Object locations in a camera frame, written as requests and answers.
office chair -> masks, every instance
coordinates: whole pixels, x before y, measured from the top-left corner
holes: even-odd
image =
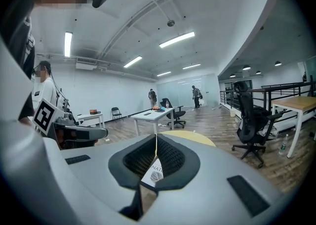
[[[241,123],[237,130],[237,135],[240,141],[246,145],[233,145],[232,150],[235,148],[247,149],[241,159],[243,159],[250,152],[260,160],[259,168],[264,164],[263,159],[259,155],[258,151],[262,150],[264,153],[266,147],[263,145],[268,141],[269,134],[276,119],[282,117],[281,114],[270,115],[270,112],[262,107],[253,106],[252,95],[248,93],[248,86],[245,82],[236,82],[233,84],[234,90],[237,93],[237,97],[240,104],[241,111]],[[258,135],[257,132],[261,130],[267,122],[270,121],[267,133],[265,136]]]
[[[162,102],[160,102],[161,106],[166,107],[166,101],[167,101],[167,100],[169,101],[169,108],[173,108],[172,105],[171,105],[171,103],[170,103],[170,100],[169,100],[168,98],[163,98],[163,99],[162,99]],[[184,120],[179,120],[179,119],[180,119],[180,117],[182,117],[183,115],[185,115],[186,112],[181,111],[181,107],[183,107],[183,105],[177,106],[177,107],[179,108],[179,111],[178,111],[178,112],[176,112],[175,110],[173,110],[173,125],[180,124],[180,125],[182,126],[182,128],[184,128],[184,125],[183,125],[183,124],[185,124],[186,122],[185,122]],[[167,114],[167,117],[168,117],[169,119],[171,119],[171,113],[168,113],[168,114]]]
[[[112,120],[123,119],[122,114],[117,107],[113,107],[111,111],[112,111]]]

plastic bottle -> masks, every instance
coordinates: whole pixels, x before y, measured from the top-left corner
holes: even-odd
[[[286,135],[286,137],[284,138],[283,142],[282,142],[282,146],[279,150],[279,155],[283,155],[284,152],[285,152],[285,149],[286,149],[286,145],[287,145],[287,142],[288,142],[288,135]]]

orange object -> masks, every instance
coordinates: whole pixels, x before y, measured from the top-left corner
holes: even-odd
[[[97,110],[96,109],[92,109],[92,110],[90,110],[90,114],[97,114],[98,112],[97,112]]]

man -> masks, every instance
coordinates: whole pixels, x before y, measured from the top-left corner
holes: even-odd
[[[31,78],[34,67],[35,49],[34,38],[31,35],[31,19],[29,18],[34,6],[58,7],[59,4],[81,4],[87,0],[13,0],[5,13],[1,13],[0,32],[8,50]],[[32,96],[28,97],[19,116],[19,121],[32,126],[28,116],[33,116]]]
[[[50,75],[50,63],[41,61],[36,70],[36,76],[40,77],[40,83],[42,84],[39,91],[39,102],[44,98],[52,105],[57,106],[56,87]]]
[[[192,89],[193,89],[193,91],[192,91],[192,93],[193,93],[192,99],[194,99],[195,108],[199,108],[199,101],[198,101],[199,94],[200,94],[199,89],[196,88],[194,85],[192,86]]]
[[[157,96],[156,96],[156,93],[153,91],[153,89],[150,89],[150,92],[148,92],[148,98],[149,98],[150,104],[153,108],[157,102]]]

wooden floor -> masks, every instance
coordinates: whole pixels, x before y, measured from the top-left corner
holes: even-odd
[[[245,152],[244,149],[236,148],[231,150],[233,144],[241,144],[236,134],[240,120],[236,117],[230,117],[229,111],[222,108],[212,110],[209,107],[201,109],[185,108],[186,114],[181,117],[187,123],[185,128],[181,126],[175,127],[177,130],[195,130],[197,133],[210,138],[216,147],[225,150],[228,153],[240,158]],[[163,118],[159,123],[166,125],[167,117]],[[124,118],[117,122],[109,122],[105,124],[109,130],[109,135],[99,140],[98,145],[113,143],[124,139],[136,137],[134,122],[131,118]],[[141,134],[152,134],[154,132],[152,124],[144,121],[139,122],[139,130]],[[169,127],[160,127],[161,132],[169,130]],[[298,186],[309,169],[311,161],[315,154],[315,142],[309,137],[310,132],[315,132],[316,120],[311,119],[302,124],[299,140],[296,144],[292,158],[286,157],[289,147],[294,138],[295,131],[288,130],[279,134],[275,140],[266,143],[266,152],[262,155],[265,161],[264,166],[258,169],[259,161],[253,154],[248,154],[243,159],[245,163],[257,169],[272,184],[283,192],[288,192],[295,186]],[[290,142],[283,156],[278,154],[282,139],[289,134]]]

